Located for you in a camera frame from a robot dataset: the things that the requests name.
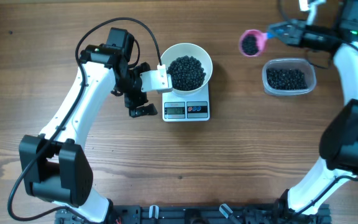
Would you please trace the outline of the pink measuring scoop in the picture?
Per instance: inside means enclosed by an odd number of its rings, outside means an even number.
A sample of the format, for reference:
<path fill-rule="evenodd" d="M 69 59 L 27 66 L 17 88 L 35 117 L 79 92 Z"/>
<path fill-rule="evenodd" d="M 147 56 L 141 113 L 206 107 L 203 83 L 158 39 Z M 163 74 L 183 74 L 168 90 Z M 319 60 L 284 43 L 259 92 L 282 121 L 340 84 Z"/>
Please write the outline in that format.
<path fill-rule="evenodd" d="M 239 51 L 246 57 L 258 57 L 264 51 L 267 41 L 272 38 L 273 35 L 269 32 L 246 30 L 239 39 Z"/>

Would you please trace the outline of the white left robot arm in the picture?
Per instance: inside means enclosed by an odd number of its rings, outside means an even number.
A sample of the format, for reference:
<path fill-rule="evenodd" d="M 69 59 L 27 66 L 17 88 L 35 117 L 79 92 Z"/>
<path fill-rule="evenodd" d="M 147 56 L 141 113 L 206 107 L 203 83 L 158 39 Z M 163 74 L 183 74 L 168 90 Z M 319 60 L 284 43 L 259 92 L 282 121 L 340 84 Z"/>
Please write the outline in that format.
<path fill-rule="evenodd" d="M 85 156 L 91 126 L 108 95 L 123 96 L 133 118 L 156 115 L 147 99 L 149 81 L 167 87 L 165 67 L 152 70 L 147 63 L 131 63 L 134 36 L 112 28 L 100 45 L 75 52 L 78 74 L 53 119 L 37 136 L 26 135 L 19 144 L 23 184 L 32 197 L 56 204 L 57 210 L 86 223 L 117 223 L 113 203 L 93 188 L 93 171 Z"/>

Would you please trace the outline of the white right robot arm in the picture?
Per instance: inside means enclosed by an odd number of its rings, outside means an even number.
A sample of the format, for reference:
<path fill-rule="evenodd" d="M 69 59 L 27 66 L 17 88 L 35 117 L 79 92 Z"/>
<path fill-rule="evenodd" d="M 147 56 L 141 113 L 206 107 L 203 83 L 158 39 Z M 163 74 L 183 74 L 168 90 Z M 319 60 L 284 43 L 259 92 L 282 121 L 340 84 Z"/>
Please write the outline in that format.
<path fill-rule="evenodd" d="M 283 22 L 270 33 L 286 45 L 328 52 L 341 79 L 344 107 L 326 128 L 319 158 L 305 177 L 275 201 L 275 223 L 316 221 L 323 202 L 348 181 L 358 182 L 358 1 L 343 1 L 331 28 L 313 24 L 321 1 L 305 1 L 307 20 L 290 19 L 277 8 Z"/>

